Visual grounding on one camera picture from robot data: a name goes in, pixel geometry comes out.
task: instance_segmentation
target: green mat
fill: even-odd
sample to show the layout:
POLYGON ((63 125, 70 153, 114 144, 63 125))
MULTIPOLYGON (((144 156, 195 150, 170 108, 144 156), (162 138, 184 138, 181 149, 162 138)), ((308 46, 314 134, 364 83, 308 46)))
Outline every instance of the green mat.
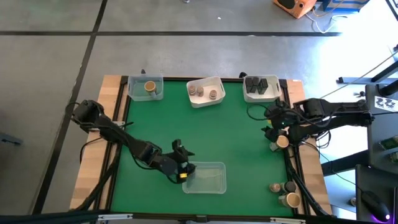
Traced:
MULTIPOLYGON (((282 152, 271 152, 260 130, 267 121, 246 114, 242 83, 223 83, 226 96, 221 104, 192 108, 186 82, 165 82, 164 99, 131 101, 127 132, 152 141, 164 152, 172 141, 196 155, 191 161, 223 162, 226 166, 224 194, 185 194, 182 185, 171 183, 156 170, 142 170, 129 150, 122 148, 112 212, 202 215, 292 216, 278 204, 269 184, 287 181, 282 152)), ((261 118, 264 109, 255 107, 261 118)))

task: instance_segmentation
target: concrete floor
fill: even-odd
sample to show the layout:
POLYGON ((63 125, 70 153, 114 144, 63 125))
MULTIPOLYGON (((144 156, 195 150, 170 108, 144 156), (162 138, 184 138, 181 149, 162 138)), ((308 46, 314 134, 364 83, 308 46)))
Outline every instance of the concrete floor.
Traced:
MULTIPOLYGON (((100 5, 100 0, 0 1, 0 34, 91 31, 100 5)), ((323 29, 330 17, 319 20, 323 29)), ((332 29, 343 33, 339 37, 98 36, 78 101, 97 99, 103 75, 133 75, 142 68, 170 77, 237 77, 242 71, 274 74, 303 80, 307 97, 321 97, 338 87, 338 77, 358 77, 390 56, 397 24, 384 1, 372 0, 361 13, 332 29)), ((99 31, 313 32, 307 18, 296 20, 270 0, 192 0, 190 4, 109 0, 99 31)), ((31 209, 89 38, 0 35, 0 131, 24 140, 19 147, 0 144, 1 215, 26 214, 31 209)), ((357 100, 353 92, 363 89, 350 86, 327 100, 357 100)), ((364 129, 353 130, 351 142, 359 144, 349 147, 339 140, 345 138, 338 137, 341 133, 335 130, 331 146, 323 151, 329 159, 366 148, 364 129)), ((43 212, 68 210, 79 169, 78 151, 85 141, 86 134, 71 124, 43 212)), ((353 180, 352 173, 344 175, 353 180)), ((343 207, 354 187, 344 181, 333 185, 335 178, 326 178, 330 201, 343 207)))

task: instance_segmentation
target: orange speaker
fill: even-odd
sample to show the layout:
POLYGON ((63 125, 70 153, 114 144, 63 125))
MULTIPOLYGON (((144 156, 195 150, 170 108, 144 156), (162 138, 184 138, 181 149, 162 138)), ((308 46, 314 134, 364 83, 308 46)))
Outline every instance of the orange speaker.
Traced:
POLYGON ((274 0, 274 3, 297 19, 312 10, 317 0, 274 0))

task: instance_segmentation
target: wooden table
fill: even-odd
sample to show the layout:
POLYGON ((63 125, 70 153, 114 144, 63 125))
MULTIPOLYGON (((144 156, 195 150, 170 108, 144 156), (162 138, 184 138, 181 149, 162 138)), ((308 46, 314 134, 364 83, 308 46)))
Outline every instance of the wooden table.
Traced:
MULTIPOLYGON (((119 93, 121 83, 119 75, 105 75, 104 80, 99 92, 98 103, 104 106, 104 112, 110 118, 114 117, 117 121, 123 120, 123 111, 127 99, 127 88, 123 89, 123 95, 119 107, 118 114, 114 114, 116 101, 119 93)), ((291 103, 305 99, 303 83, 300 80, 287 80, 289 91, 289 99, 291 103)), ((89 133, 87 141, 99 137, 99 132, 89 133)), ((310 143, 315 144, 314 139, 308 140, 310 143)), ((95 185, 97 184, 101 167, 104 162, 104 155, 106 149, 106 141, 99 140, 89 144, 85 147, 85 152, 81 162, 80 170, 76 180, 75 190, 70 203, 70 208, 76 208, 84 199, 90 194, 95 185)), ((114 150, 111 151, 109 161, 112 160, 114 150)), ((320 164, 318 152, 309 146, 300 146, 300 159, 302 163, 302 170, 304 175, 305 185, 315 198, 315 200, 322 206, 322 208, 331 214, 331 207, 326 191, 325 181, 323 179, 322 167, 320 164)), ((105 208, 106 199, 109 191, 109 181, 103 189, 99 208, 105 208)), ((304 214, 303 207, 298 208, 299 214, 304 214)))

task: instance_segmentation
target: computer mouse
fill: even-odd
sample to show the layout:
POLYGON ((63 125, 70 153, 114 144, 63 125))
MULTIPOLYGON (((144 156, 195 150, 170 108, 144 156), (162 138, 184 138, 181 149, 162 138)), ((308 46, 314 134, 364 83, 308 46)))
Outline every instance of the computer mouse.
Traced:
POLYGON ((362 191, 362 202, 365 207, 381 222, 386 222, 390 219, 390 211, 385 203, 381 201, 372 191, 362 191))

